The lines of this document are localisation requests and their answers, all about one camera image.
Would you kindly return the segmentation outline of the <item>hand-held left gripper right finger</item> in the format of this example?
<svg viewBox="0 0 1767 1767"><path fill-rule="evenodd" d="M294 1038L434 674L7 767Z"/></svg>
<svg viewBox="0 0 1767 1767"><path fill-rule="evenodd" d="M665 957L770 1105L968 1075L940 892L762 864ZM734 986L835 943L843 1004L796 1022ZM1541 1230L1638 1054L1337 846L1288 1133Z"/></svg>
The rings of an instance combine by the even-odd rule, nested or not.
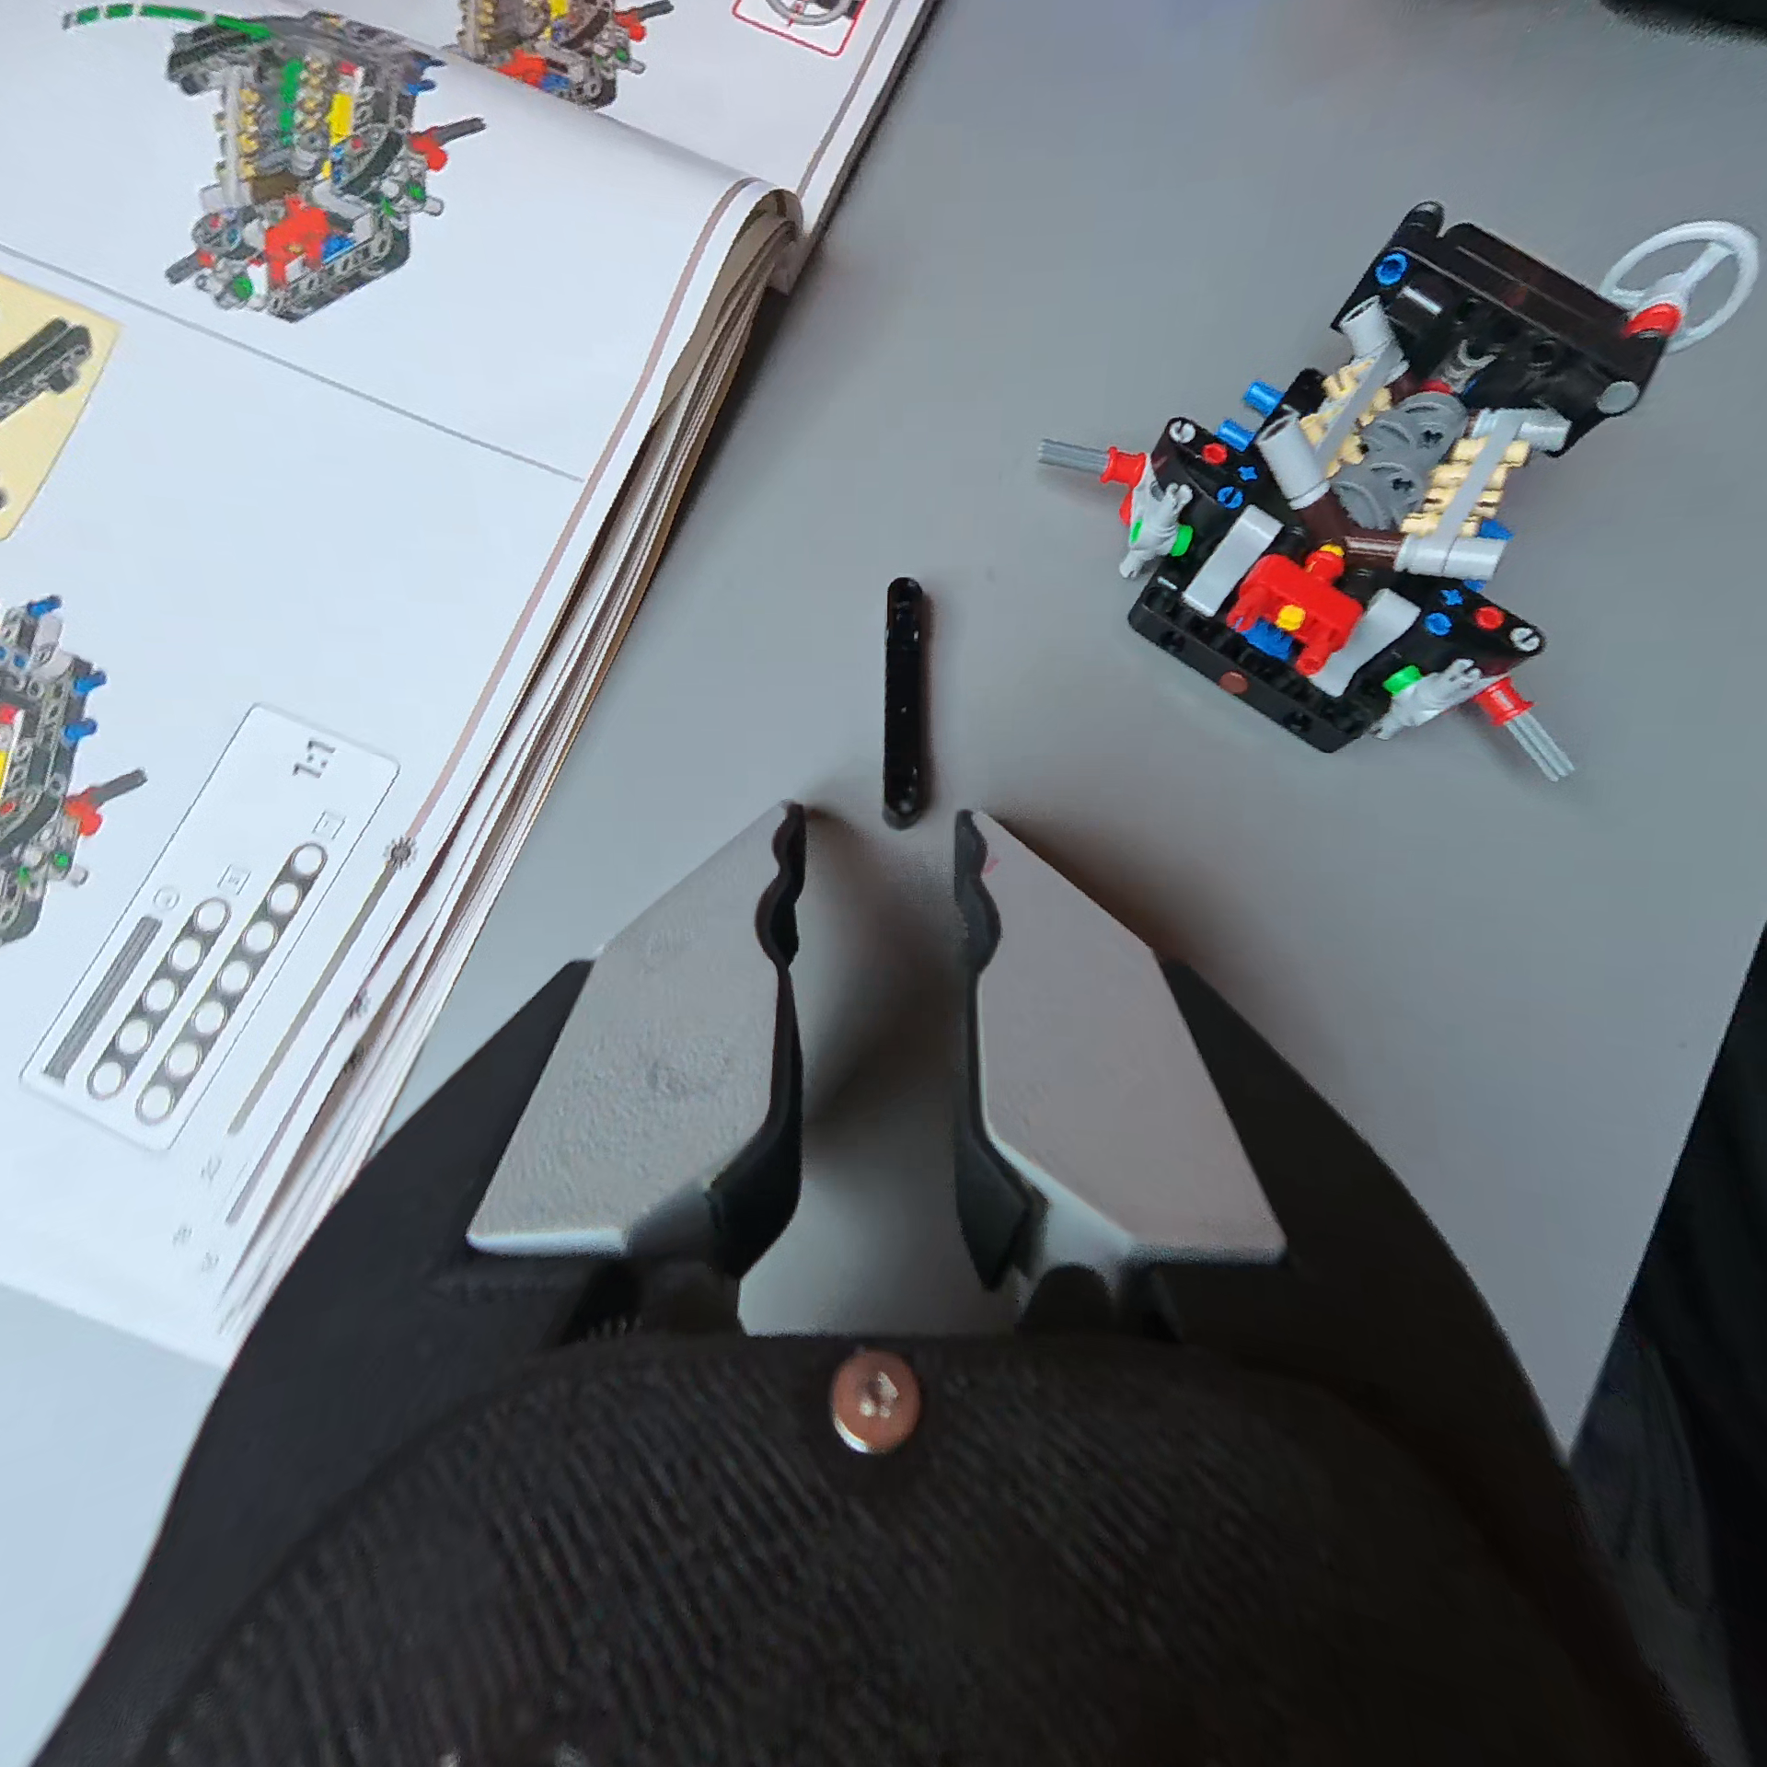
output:
<svg viewBox="0 0 1767 1767"><path fill-rule="evenodd" d="M982 1287L1276 1267L1286 1236L1154 949L978 811L956 817L954 900L954 1196Z"/></svg>

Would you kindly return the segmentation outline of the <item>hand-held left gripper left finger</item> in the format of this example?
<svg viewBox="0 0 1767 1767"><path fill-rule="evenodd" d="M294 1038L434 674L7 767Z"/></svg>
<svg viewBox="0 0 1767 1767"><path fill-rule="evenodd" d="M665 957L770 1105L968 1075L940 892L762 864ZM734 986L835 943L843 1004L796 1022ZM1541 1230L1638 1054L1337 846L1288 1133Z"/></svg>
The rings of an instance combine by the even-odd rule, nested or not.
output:
<svg viewBox="0 0 1767 1767"><path fill-rule="evenodd" d="M588 963L474 1210L474 1251L681 1259L734 1281L766 1255L802 1182L804 868L804 807L778 803Z"/></svg>

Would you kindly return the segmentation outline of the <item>black lego beam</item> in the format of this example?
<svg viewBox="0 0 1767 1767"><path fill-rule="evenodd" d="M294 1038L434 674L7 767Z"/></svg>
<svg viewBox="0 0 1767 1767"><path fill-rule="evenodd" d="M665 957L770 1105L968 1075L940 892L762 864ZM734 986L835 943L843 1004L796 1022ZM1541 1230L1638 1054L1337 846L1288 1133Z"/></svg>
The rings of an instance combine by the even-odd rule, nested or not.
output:
<svg viewBox="0 0 1767 1767"><path fill-rule="evenodd" d="M928 793L924 720L926 609L918 581L887 587L885 710L881 726L881 813L889 828L910 828Z"/></svg>

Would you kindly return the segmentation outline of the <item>partly built lego assembly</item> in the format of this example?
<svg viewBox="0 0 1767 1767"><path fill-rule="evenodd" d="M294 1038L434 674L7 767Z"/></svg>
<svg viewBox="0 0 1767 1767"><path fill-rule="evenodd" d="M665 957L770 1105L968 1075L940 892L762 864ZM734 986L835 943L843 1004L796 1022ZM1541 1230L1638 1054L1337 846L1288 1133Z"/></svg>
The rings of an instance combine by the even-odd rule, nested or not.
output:
<svg viewBox="0 0 1767 1767"><path fill-rule="evenodd" d="M1503 494L1634 409L1758 267L1750 229L1691 222L1592 287L1420 204L1333 316L1345 362L1252 382L1254 427L1175 417L1140 453L1045 439L1037 463L1122 492L1130 627L1310 749L1468 706L1561 781L1513 684L1543 633L1490 595Z"/></svg>

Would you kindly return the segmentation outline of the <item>lego instruction booklet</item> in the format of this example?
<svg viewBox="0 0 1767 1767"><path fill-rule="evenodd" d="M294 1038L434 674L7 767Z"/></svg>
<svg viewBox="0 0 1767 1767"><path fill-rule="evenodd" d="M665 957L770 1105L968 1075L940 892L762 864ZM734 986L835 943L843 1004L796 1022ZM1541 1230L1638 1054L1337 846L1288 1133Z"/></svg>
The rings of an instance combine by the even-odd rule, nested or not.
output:
<svg viewBox="0 0 1767 1767"><path fill-rule="evenodd" d="M347 1184L928 4L3 4L3 1287Z"/></svg>

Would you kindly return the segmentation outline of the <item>dark cloth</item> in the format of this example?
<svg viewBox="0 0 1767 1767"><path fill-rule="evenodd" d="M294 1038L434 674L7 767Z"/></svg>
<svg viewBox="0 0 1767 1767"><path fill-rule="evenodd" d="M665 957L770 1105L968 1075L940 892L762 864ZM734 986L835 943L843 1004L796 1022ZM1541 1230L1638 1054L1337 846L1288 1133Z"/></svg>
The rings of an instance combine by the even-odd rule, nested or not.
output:
<svg viewBox="0 0 1767 1767"><path fill-rule="evenodd" d="M1573 1479L1709 1763L1764 1761L1764 945L1739 988Z"/></svg>

